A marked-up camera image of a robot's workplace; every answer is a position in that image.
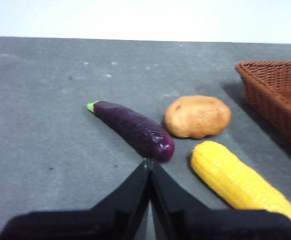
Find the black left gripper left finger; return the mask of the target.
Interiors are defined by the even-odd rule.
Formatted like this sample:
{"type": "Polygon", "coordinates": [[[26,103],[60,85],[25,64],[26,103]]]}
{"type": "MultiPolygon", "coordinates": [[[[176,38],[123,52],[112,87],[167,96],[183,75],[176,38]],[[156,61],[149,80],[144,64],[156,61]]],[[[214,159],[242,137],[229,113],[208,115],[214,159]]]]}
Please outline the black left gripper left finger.
{"type": "Polygon", "coordinates": [[[149,204],[150,161],[88,210],[35,211],[11,218],[0,240],[132,240],[149,204]]]}

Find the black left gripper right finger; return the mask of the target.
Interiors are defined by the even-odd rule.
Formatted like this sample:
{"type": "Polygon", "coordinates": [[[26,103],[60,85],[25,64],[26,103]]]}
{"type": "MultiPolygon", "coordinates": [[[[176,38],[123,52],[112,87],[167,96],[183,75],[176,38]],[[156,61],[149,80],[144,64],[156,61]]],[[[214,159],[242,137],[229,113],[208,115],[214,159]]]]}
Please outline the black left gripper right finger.
{"type": "Polygon", "coordinates": [[[170,240],[291,240],[291,220],[266,210],[210,209],[155,161],[151,202],[170,240]]]}

